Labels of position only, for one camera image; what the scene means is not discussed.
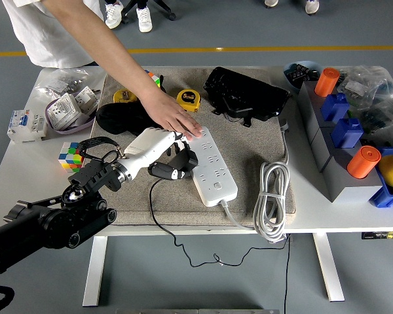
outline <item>table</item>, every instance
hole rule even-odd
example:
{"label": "table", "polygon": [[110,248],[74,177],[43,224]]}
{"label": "table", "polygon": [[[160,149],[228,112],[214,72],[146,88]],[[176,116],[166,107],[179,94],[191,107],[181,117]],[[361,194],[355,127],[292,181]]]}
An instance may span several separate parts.
{"label": "table", "polygon": [[[273,85],[288,88],[281,67],[267,69]],[[42,70],[37,83],[51,71],[51,69]],[[105,73],[102,71],[98,76],[96,85],[91,86],[95,89],[102,88]],[[32,91],[26,108],[42,110],[45,106],[46,103],[37,97],[35,91]],[[291,182],[297,207],[295,218],[286,226],[286,233],[313,234],[329,300],[343,301],[344,296],[326,233],[393,231],[393,208],[378,209],[370,203],[355,205],[331,203],[326,198],[328,194],[326,185],[314,163],[295,99],[287,102],[280,118],[286,118],[290,126],[286,139],[290,154]],[[3,216],[18,200],[43,200],[64,191],[68,185],[69,173],[56,167],[56,156],[63,142],[78,142],[89,136],[90,129],[85,129],[63,137],[50,133],[47,140],[42,142],[21,145],[10,142],[0,165],[0,226],[4,224]],[[170,230],[177,235],[254,233],[226,226],[172,226]],[[83,306],[98,305],[107,237],[162,234],[165,233],[157,226],[108,226],[96,234]]]}

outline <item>yellow floor line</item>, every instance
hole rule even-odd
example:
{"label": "yellow floor line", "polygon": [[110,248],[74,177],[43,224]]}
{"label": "yellow floor line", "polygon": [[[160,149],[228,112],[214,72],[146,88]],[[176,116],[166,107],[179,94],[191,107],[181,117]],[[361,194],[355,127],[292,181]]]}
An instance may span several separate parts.
{"label": "yellow floor line", "polygon": [[[295,52],[295,51],[355,51],[355,50],[393,50],[389,46],[274,46],[274,47],[206,47],[206,48],[145,48],[128,49],[131,54],[176,54],[199,52]],[[24,51],[0,52],[0,57],[26,56]]]}

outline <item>white power cable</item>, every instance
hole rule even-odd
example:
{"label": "white power cable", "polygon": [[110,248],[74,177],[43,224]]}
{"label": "white power cable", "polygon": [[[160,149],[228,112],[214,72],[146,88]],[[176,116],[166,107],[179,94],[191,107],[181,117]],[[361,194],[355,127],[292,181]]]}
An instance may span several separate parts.
{"label": "white power cable", "polygon": [[[285,162],[263,162],[260,169],[259,195],[253,209],[253,226],[247,227],[239,224],[231,215],[229,206],[225,200],[221,200],[230,221],[244,230],[256,230],[256,232],[270,242],[278,242],[286,238],[284,227],[286,223],[286,192],[290,183],[290,171],[288,169],[288,150],[285,140],[285,131],[288,125],[281,127],[284,141]],[[268,192],[269,181],[274,177],[274,193]]]}

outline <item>rubik's cube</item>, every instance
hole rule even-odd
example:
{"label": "rubik's cube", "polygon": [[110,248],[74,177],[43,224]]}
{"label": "rubik's cube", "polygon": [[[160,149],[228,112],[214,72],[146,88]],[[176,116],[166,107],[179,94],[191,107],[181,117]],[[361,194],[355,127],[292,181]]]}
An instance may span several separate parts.
{"label": "rubik's cube", "polygon": [[157,77],[156,75],[152,74],[152,72],[150,72],[148,70],[144,70],[144,71],[147,72],[147,74],[153,79],[153,81],[155,81],[157,86],[160,88],[160,78]]}
{"label": "rubik's cube", "polygon": [[67,172],[79,172],[83,164],[84,157],[79,155],[77,146],[79,144],[75,142],[64,142],[61,148],[58,161]]}

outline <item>chair leg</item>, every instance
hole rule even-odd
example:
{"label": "chair leg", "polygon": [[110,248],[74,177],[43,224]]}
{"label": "chair leg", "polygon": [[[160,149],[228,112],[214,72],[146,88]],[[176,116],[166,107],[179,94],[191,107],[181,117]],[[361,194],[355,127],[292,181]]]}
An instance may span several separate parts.
{"label": "chair leg", "polygon": [[126,14],[131,11],[132,8],[137,4],[137,0],[131,0],[122,10],[121,16],[122,16],[122,22],[124,24],[128,23],[128,17]]}
{"label": "chair leg", "polygon": [[171,21],[176,20],[176,15],[170,10],[170,7],[166,3],[163,2],[163,0],[153,0],[155,3],[157,3],[161,8],[163,8],[168,14],[168,19]]}

